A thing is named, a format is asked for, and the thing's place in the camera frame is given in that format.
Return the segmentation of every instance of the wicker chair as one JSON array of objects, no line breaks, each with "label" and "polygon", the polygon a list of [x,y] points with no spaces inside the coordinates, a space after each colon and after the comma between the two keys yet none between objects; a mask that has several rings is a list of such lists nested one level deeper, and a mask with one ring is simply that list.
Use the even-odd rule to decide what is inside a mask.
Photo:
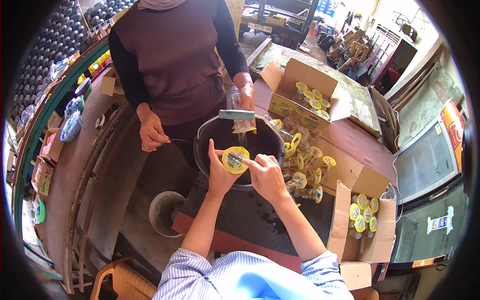
[{"label": "wicker chair", "polygon": [[118,294],[118,300],[151,300],[157,291],[157,287],[124,264],[128,259],[116,260],[98,271],[90,300],[98,300],[103,278],[108,274],[112,274],[113,290]]}]

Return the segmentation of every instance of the blue striped sleeve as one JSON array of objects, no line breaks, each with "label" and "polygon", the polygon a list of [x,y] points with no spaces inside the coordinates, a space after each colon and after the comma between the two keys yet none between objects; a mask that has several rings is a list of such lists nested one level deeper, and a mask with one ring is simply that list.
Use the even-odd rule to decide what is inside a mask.
[{"label": "blue striped sleeve", "polygon": [[214,289],[204,277],[212,271],[211,264],[203,256],[179,248],[162,273],[153,299],[182,299],[194,290]]},{"label": "blue striped sleeve", "polygon": [[345,281],[340,276],[336,259],[337,255],[327,250],[322,255],[300,265],[302,276],[318,286],[326,295],[339,299],[353,299],[345,286]]}]

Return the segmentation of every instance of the black bucket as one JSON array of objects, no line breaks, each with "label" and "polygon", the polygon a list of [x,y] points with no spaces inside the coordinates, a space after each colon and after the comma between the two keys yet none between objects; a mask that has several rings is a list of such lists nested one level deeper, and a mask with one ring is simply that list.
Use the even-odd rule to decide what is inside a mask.
[{"label": "black bucket", "polygon": [[[285,148],[280,134],[263,117],[255,115],[257,134],[247,132],[247,147],[250,159],[255,159],[257,154],[273,155],[282,165],[285,157]],[[218,116],[208,120],[198,129],[193,142],[193,153],[198,168],[207,177],[210,175],[210,158],[208,157],[208,143],[210,139],[215,142],[215,149],[227,149],[240,146],[238,135],[232,133],[233,121],[220,119]],[[251,191],[252,181],[250,170],[247,169],[232,186],[233,190]]]}]

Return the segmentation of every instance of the pink headscarf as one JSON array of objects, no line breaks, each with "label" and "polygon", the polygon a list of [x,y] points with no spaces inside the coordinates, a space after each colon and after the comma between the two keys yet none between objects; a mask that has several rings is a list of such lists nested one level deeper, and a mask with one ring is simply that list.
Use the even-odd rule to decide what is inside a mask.
[{"label": "pink headscarf", "polygon": [[149,8],[156,11],[164,11],[184,3],[185,0],[139,0],[138,9]]}]

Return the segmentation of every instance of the hand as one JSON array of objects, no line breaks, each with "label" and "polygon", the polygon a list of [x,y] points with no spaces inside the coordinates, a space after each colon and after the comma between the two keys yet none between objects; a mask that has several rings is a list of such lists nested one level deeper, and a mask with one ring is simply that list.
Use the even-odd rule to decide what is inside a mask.
[{"label": "hand", "polygon": [[[242,99],[243,110],[255,111],[255,102],[253,100],[253,81],[248,72],[239,72],[233,77],[233,83],[237,86],[240,97]],[[252,126],[256,126],[255,119],[252,121]]]},{"label": "hand", "polygon": [[225,169],[220,157],[225,150],[215,150],[212,139],[208,145],[208,156],[210,157],[210,178],[208,180],[208,191],[222,197],[230,190],[235,181],[242,175],[232,174]]},{"label": "hand", "polygon": [[140,126],[140,137],[142,139],[142,150],[146,152],[156,151],[163,143],[170,143],[169,137],[163,132],[160,118],[151,111],[147,103],[137,107],[137,115],[142,125]]},{"label": "hand", "polygon": [[268,202],[273,204],[285,197],[291,199],[275,156],[259,154],[254,161],[244,159],[243,163],[250,169],[253,188]]}]

